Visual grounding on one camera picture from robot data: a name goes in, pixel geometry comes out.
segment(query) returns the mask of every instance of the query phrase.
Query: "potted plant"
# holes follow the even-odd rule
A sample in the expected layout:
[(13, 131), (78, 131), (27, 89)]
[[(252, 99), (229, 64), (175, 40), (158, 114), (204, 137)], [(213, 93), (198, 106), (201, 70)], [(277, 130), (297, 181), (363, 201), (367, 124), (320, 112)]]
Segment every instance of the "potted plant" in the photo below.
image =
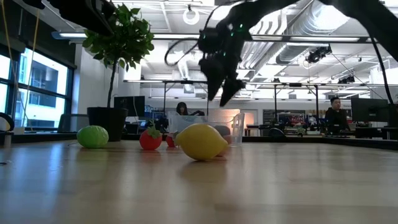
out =
[(85, 30), (87, 38), (83, 47), (95, 54), (94, 59), (102, 60), (105, 67), (112, 66), (111, 83), (108, 92), (106, 108), (87, 108), (90, 125), (98, 125), (107, 130), (109, 141), (120, 141), (124, 122), (127, 117), (126, 109), (111, 107), (114, 75), (117, 66), (122, 68), (136, 68), (149, 51), (154, 49), (148, 21), (138, 16), (140, 9), (128, 9), (124, 4), (118, 6), (108, 19), (113, 30), (111, 36), (103, 36), (91, 30)]

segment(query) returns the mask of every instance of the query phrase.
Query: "wooden tabletop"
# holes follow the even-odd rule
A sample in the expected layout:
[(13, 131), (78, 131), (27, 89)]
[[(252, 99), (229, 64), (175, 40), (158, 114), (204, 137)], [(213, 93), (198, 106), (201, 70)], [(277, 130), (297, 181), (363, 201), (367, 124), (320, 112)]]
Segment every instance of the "wooden tabletop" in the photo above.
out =
[(398, 154), (327, 144), (245, 143), (193, 162), (136, 141), (0, 149), (0, 223), (393, 223)]

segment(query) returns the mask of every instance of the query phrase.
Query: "lemon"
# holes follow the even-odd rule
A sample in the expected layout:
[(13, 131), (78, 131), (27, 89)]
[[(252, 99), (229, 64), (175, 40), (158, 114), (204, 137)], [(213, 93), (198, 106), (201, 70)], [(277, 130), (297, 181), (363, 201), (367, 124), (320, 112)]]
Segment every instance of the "lemon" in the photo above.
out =
[(228, 147), (227, 141), (208, 124), (193, 124), (185, 128), (175, 142), (187, 156), (198, 161), (210, 160)]

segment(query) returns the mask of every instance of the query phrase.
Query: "clear plastic container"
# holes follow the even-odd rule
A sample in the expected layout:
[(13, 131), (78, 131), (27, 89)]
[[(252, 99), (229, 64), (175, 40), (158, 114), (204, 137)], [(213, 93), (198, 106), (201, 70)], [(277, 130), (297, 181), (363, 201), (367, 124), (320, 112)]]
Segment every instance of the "clear plastic container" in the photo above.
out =
[(176, 112), (169, 112), (169, 133), (183, 131), (191, 124), (205, 123), (212, 127), (225, 126), (231, 133), (231, 144), (240, 145), (242, 143), (244, 131), (244, 113), (236, 116), (181, 116)]

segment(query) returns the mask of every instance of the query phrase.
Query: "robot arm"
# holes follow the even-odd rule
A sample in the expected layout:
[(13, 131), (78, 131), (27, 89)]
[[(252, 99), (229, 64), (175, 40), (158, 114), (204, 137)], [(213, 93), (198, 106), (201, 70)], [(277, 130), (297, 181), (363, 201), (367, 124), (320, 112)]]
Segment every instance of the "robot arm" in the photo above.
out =
[[(320, 0), (335, 6), (348, 17), (357, 19), (380, 44), (398, 60), (398, 18), (379, 0)], [(208, 80), (209, 100), (213, 100), (223, 84), (220, 106), (224, 106), (244, 83), (237, 80), (236, 69), (245, 41), (251, 39), (249, 29), (261, 18), (297, 0), (257, 0), (238, 4), (215, 28), (200, 32), (199, 49), (206, 54), (199, 65)]]

